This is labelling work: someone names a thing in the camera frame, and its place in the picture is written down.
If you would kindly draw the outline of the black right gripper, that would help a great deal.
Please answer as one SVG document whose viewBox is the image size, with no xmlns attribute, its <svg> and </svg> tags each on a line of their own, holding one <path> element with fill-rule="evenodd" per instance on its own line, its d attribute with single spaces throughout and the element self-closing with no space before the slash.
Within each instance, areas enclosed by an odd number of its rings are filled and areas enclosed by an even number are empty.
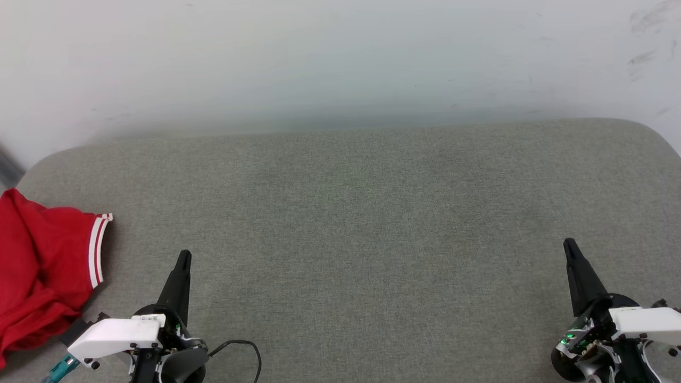
<svg viewBox="0 0 681 383">
<path fill-rule="evenodd" d="M 555 371 L 572 382 L 654 382 L 645 356 L 652 344 L 649 332 L 625 332 L 632 320 L 625 313 L 640 311 L 633 300 L 609 294 L 574 238 L 563 242 L 570 292 L 571 327 L 555 347 Z"/>
</svg>

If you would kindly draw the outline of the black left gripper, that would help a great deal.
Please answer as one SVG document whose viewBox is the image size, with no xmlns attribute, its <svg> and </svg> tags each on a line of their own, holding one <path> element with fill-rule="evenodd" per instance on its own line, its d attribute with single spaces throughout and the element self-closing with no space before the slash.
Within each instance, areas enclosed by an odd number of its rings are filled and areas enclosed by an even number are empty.
<svg viewBox="0 0 681 383">
<path fill-rule="evenodd" d="M 170 272 L 157 304 L 131 318 L 160 323 L 156 342 L 131 352 L 131 382 L 202 382 L 206 375 L 206 342 L 189 334 L 190 265 L 192 253 L 183 249 Z"/>
</svg>

